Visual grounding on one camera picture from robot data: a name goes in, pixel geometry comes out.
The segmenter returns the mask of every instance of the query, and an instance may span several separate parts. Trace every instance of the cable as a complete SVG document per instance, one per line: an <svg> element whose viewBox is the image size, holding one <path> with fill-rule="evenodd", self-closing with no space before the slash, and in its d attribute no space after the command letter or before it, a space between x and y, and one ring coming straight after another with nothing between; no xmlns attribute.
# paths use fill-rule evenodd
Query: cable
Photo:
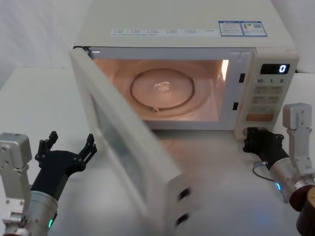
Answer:
<svg viewBox="0 0 315 236"><path fill-rule="evenodd" d="M272 179L270 179L270 178L266 178L266 177L264 177L264 176L261 176L261 175L257 174L257 173L255 172L255 168L256 168L256 167L253 167L253 168L252 168L252 172L253 172L256 176L258 176L259 178L263 178L263 179L265 179L265 180L274 182L274 181L273 181Z"/></svg>

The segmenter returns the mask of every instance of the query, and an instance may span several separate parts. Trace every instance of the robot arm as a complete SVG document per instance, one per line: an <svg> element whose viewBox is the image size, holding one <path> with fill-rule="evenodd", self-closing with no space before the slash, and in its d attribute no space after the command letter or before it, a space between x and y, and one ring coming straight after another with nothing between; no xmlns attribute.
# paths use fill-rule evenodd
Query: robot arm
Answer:
<svg viewBox="0 0 315 236"><path fill-rule="evenodd" d="M280 186L284 199L301 212L297 229L302 236L315 234L311 233L315 226L315 202L312 198L315 197L315 171L309 157L311 120L312 107L308 104L283 107L283 125L289 134L289 155L282 149L283 135L256 127L248 128L243 148L266 162L270 176Z"/></svg>
<svg viewBox="0 0 315 236"><path fill-rule="evenodd" d="M57 138L54 131L49 139L40 141L35 159L41 170L30 190L26 173L32 158L28 137L0 135L0 174L7 197L7 211L2 218L5 236L46 236L57 216L58 200L69 176L83 171L97 152L92 134L79 154L50 151Z"/></svg>

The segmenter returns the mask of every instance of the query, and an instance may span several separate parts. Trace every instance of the white microwave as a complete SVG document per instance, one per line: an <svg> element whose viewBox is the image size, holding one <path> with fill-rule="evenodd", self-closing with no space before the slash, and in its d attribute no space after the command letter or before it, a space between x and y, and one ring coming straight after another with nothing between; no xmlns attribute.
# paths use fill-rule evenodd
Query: white microwave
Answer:
<svg viewBox="0 0 315 236"><path fill-rule="evenodd" d="M272 130L299 60L269 0L94 0L70 57L98 149L167 236L189 183L150 129Z"/></svg>

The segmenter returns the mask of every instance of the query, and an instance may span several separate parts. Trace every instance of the microwave door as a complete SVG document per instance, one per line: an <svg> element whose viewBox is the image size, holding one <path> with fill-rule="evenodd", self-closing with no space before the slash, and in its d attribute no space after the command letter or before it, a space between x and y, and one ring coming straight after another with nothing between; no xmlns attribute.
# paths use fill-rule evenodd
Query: microwave door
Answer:
<svg viewBox="0 0 315 236"><path fill-rule="evenodd" d="M175 235L189 216L181 168L88 54L75 48L70 57L98 149L154 235Z"/></svg>

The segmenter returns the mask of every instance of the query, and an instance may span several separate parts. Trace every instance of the white table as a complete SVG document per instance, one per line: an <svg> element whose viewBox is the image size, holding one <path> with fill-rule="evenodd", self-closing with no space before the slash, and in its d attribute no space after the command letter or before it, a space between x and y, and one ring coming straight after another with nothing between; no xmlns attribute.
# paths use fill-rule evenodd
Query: white table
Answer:
<svg viewBox="0 0 315 236"><path fill-rule="evenodd" d="M315 75L294 77L287 102L312 103ZM0 90L0 132L25 133L33 156L40 139L56 130L59 139L54 149L78 153L89 133L81 98L71 70L17 69ZM280 115L276 132L288 137ZM283 203L275 185L254 176L252 163L258 157L242 152L242 143L232 132L159 132L187 173L194 193L194 211L184 226L196 236L298 236L298 213ZM315 163L315 147L310 145ZM30 183L39 172L35 160L28 171ZM0 190L0 212L4 205ZM146 236L145 225L110 163L99 152L86 170L76 173L61 195L58 217L50 236Z"/></svg>

